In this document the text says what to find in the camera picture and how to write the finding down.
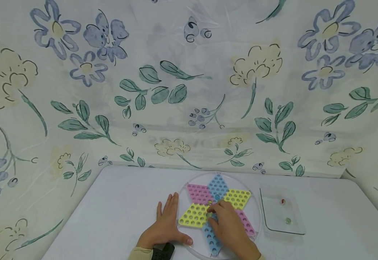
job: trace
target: flower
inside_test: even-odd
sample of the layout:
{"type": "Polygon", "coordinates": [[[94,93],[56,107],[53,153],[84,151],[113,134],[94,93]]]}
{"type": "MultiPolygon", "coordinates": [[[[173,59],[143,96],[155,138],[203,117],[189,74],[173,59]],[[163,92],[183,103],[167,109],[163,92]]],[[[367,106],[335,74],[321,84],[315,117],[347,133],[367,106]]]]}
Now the flower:
{"type": "Polygon", "coordinates": [[[248,86],[255,78],[274,76],[279,72],[283,59],[280,56],[280,46],[276,43],[268,47],[253,46],[247,58],[235,61],[234,75],[230,82],[236,86],[248,86]]]}
{"type": "Polygon", "coordinates": [[[306,47],[307,61],[314,60],[319,55],[322,45],[326,52],[336,52],[339,47],[338,36],[350,36],[360,30],[358,22],[344,22],[354,7],[354,0],[345,0],[335,8],[332,16],[328,9],[316,14],[313,20],[314,30],[306,31],[297,44],[299,48],[306,47]]]}
{"type": "Polygon", "coordinates": [[[63,167],[66,162],[70,160],[72,153],[72,147],[70,144],[66,144],[63,148],[53,147],[50,154],[50,175],[52,180],[56,180],[63,174],[63,167]]]}
{"type": "Polygon", "coordinates": [[[22,218],[14,227],[0,228],[0,260],[13,259],[14,251],[21,246],[20,243],[27,235],[27,219],[22,218]]]}
{"type": "Polygon", "coordinates": [[[362,153],[362,147],[346,148],[342,152],[331,154],[331,160],[328,161],[329,166],[344,166],[354,154],[362,153]]]}
{"type": "Polygon", "coordinates": [[[115,57],[119,59],[127,58],[127,53],[120,47],[120,43],[128,36],[129,33],[125,30],[125,26],[120,20],[112,20],[110,28],[107,17],[102,11],[96,16],[95,25],[87,25],[84,31],[84,38],[88,44],[98,48],[96,52],[98,58],[106,60],[109,57],[109,60],[111,62],[115,61],[115,63],[117,63],[115,57]],[[112,47],[106,47],[109,43],[112,44],[112,47]]]}
{"type": "Polygon", "coordinates": [[[60,20],[59,7],[54,0],[45,0],[44,8],[46,13],[38,8],[30,11],[31,19],[40,27],[40,29],[35,30],[34,39],[41,47],[52,47],[61,60],[66,60],[65,47],[71,52],[79,50],[78,45],[69,35],[79,33],[81,24],[73,20],[60,20]]]}
{"type": "Polygon", "coordinates": [[[230,141],[228,142],[229,145],[236,145],[236,144],[241,144],[241,143],[242,143],[242,139],[238,137],[231,138],[230,141]]]}
{"type": "Polygon", "coordinates": [[[157,154],[161,156],[173,156],[179,153],[187,153],[190,151],[190,146],[184,144],[180,139],[176,139],[173,142],[169,139],[162,140],[162,143],[156,143],[154,147],[157,150],[157,154]]]}
{"type": "Polygon", "coordinates": [[[81,79],[83,84],[87,87],[92,86],[92,80],[104,82],[105,76],[102,72],[107,71],[108,66],[103,63],[93,63],[95,53],[88,51],[85,53],[84,58],[72,53],[70,60],[76,66],[76,69],[69,72],[72,79],[81,79]]]}
{"type": "Polygon", "coordinates": [[[367,72],[375,63],[378,66],[378,27],[366,29],[351,40],[349,51],[354,54],[350,57],[345,67],[349,68],[359,63],[359,69],[367,69],[367,72]]]}
{"type": "Polygon", "coordinates": [[[302,75],[303,81],[310,81],[309,90],[314,90],[318,86],[321,89],[326,90],[330,88],[334,79],[341,79],[345,76],[345,72],[342,70],[334,70],[334,67],[342,65],[345,61],[345,56],[339,56],[331,61],[331,58],[328,55],[323,55],[318,58],[317,68],[311,71],[308,71],[302,75]]]}
{"type": "Polygon", "coordinates": [[[18,104],[16,90],[30,87],[38,75],[33,61],[22,60],[11,49],[0,51],[0,109],[18,104]]]}

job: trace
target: right hand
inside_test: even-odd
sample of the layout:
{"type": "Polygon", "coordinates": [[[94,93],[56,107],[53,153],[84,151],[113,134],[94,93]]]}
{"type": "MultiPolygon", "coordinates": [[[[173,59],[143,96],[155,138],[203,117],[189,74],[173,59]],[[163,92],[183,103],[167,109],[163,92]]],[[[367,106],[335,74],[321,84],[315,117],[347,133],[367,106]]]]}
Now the right hand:
{"type": "Polygon", "coordinates": [[[241,219],[231,203],[220,200],[211,205],[207,212],[216,213],[219,222],[209,217],[209,224],[219,240],[229,247],[240,260],[258,260],[261,257],[255,243],[248,238],[241,219]]]}

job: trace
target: blue flower print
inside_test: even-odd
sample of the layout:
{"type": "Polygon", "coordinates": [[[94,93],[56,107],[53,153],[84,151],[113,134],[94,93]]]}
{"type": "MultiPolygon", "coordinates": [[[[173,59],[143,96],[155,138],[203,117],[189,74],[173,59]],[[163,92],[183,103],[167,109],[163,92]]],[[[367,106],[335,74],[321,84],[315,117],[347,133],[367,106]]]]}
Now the blue flower print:
{"type": "Polygon", "coordinates": [[[346,68],[358,63],[359,69],[366,69],[365,73],[374,64],[378,66],[378,27],[375,30],[364,30],[355,36],[351,41],[349,51],[353,56],[345,62],[346,68]]]}
{"type": "Polygon", "coordinates": [[[128,38],[129,34],[125,30],[123,22],[120,20],[114,19],[111,22],[111,36],[109,37],[109,25],[108,20],[105,14],[101,11],[96,16],[95,25],[87,25],[86,30],[84,31],[84,38],[90,44],[90,46],[98,48],[96,54],[101,60],[106,60],[109,57],[111,62],[115,61],[117,64],[117,58],[125,59],[127,58],[127,53],[120,43],[128,38]]]}
{"type": "Polygon", "coordinates": [[[345,76],[345,72],[342,70],[334,70],[334,67],[342,65],[345,61],[345,56],[339,56],[331,61],[328,55],[323,55],[318,58],[318,69],[311,70],[302,75],[303,81],[310,81],[309,90],[314,90],[318,86],[321,89],[326,90],[332,86],[334,79],[341,79],[345,76]]]}
{"type": "Polygon", "coordinates": [[[78,45],[69,35],[77,34],[81,29],[81,25],[73,20],[60,20],[59,7],[54,0],[46,0],[44,8],[46,13],[38,8],[34,8],[30,12],[31,19],[40,27],[35,30],[34,39],[41,47],[52,47],[61,60],[66,60],[65,47],[71,52],[79,50],[78,45]]]}
{"type": "Polygon", "coordinates": [[[344,22],[354,7],[354,0],[345,0],[335,8],[333,16],[328,9],[316,14],[313,20],[314,30],[308,30],[297,44],[299,48],[306,48],[307,61],[318,57],[322,46],[327,53],[336,52],[339,47],[339,36],[350,36],[361,29],[358,22],[344,22]]]}
{"type": "Polygon", "coordinates": [[[96,82],[104,82],[105,76],[102,72],[108,70],[108,66],[102,63],[94,64],[95,53],[88,51],[85,53],[84,58],[72,53],[70,60],[76,66],[69,72],[72,79],[81,79],[85,86],[92,86],[92,80],[96,82]]]}

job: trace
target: floral fabric backdrop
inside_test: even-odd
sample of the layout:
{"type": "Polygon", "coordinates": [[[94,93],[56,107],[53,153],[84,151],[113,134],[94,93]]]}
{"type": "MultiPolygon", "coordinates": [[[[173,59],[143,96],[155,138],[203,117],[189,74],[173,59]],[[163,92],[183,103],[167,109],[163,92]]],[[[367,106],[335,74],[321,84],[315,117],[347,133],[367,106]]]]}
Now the floral fabric backdrop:
{"type": "Polygon", "coordinates": [[[378,208],[378,4],[0,0],[0,259],[40,259],[109,164],[348,167],[378,208]]]}

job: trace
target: transparent dish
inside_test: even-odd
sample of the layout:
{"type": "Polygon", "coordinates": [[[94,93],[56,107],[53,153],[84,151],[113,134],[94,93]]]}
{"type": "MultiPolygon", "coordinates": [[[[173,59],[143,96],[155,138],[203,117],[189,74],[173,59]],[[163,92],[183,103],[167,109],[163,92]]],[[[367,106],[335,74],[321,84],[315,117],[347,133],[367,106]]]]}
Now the transparent dish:
{"type": "Polygon", "coordinates": [[[306,228],[296,198],[290,189],[260,189],[266,235],[305,235],[306,228]]]}

